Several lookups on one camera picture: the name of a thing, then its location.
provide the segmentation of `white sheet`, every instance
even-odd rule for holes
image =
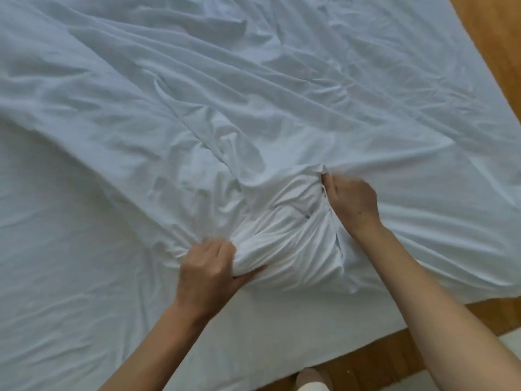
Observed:
[[[235,230],[212,225],[219,217],[203,217],[200,204],[184,214],[193,194],[172,181],[198,181],[218,209],[237,197],[238,180],[262,211],[257,185],[281,169],[355,172],[376,186],[385,222],[462,299],[519,293],[509,233],[519,222],[521,130],[446,0],[2,0],[0,13],[6,389],[97,387],[172,299],[174,272],[140,248],[97,190],[100,177],[154,258],[168,262],[186,249],[179,242]],[[179,22],[206,37],[183,35]],[[212,58],[201,56],[208,49]],[[240,126],[232,150],[215,140],[223,121]],[[263,170],[244,162],[255,150]],[[174,223],[180,215],[194,220],[190,229]],[[378,287],[367,263],[342,258],[353,260],[337,285]],[[252,389],[402,326],[384,294],[244,291],[170,386]]]

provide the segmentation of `right hand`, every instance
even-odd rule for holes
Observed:
[[[329,204],[348,233],[357,238],[365,230],[381,226],[376,192],[359,178],[322,174]]]

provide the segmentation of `foot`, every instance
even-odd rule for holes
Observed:
[[[313,368],[303,369],[296,377],[295,389],[299,390],[308,383],[323,383],[329,391],[333,391],[331,377],[324,370],[318,371]]]

